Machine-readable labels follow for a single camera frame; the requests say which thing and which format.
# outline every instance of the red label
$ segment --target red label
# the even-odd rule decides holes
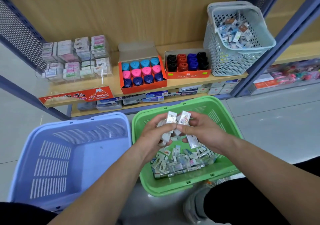
[[[66,97],[66,99],[68,99],[68,97],[72,97],[72,98],[77,98],[79,100],[85,100],[87,102],[91,102],[91,101],[113,98],[113,94],[110,90],[110,87],[106,86],[101,88],[86,89],[86,90],[81,90],[76,92],[40,97],[39,100],[44,104],[47,100],[51,98],[56,98],[56,97]]]

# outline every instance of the person's left hand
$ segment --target person's left hand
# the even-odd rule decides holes
[[[135,142],[134,146],[139,146],[140,152],[143,154],[144,164],[150,162],[151,159],[159,151],[159,143],[162,142],[162,134],[176,129],[176,123],[165,124],[163,126],[157,127],[157,124],[167,117],[168,113],[158,114],[152,118],[144,127],[140,137]]]

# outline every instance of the shoe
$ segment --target shoe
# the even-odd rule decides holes
[[[191,224],[198,224],[204,222],[208,219],[208,217],[202,217],[197,214],[196,211],[196,195],[201,193],[203,199],[205,198],[206,194],[211,190],[211,188],[215,187],[218,184],[226,182],[230,180],[230,176],[226,178],[221,178],[216,181],[205,181],[205,183],[196,191],[194,191],[183,203],[183,214],[185,215],[186,219]]]

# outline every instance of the person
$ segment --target person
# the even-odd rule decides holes
[[[171,123],[156,127],[167,114],[155,116],[146,124],[136,143],[74,203],[50,218],[49,224],[115,224],[142,167],[160,149],[158,143],[162,134],[175,128],[197,136],[207,148],[226,156],[246,176],[205,183],[192,193],[183,205],[184,214],[191,223],[209,218],[216,223],[232,225],[320,224],[318,158],[291,165],[226,133],[207,115],[190,113],[190,126]]]

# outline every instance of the green basket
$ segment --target green basket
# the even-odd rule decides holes
[[[163,106],[138,112],[132,120],[132,143],[135,143],[140,137],[147,122],[154,116],[168,112],[169,110],[176,113],[181,113],[184,110],[206,114],[227,133],[242,138],[240,131],[221,101],[213,96],[204,96],[177,105]],[[172,151],[175,145],[180,145],[181,150],[185,148],[190,149],[189,144],[182,141],[174,141],[166,148]],[[163,179],[155,179],[150,163],[147,163],[141,170],[140,180],[144,189],[150,195],[159,197],[191,188],[194,183],[199,181],[217,180],[237,173],[239,173],[239,170],[230,160],[218,154],[216,162],[212,165],[208,165],[200,170]]]

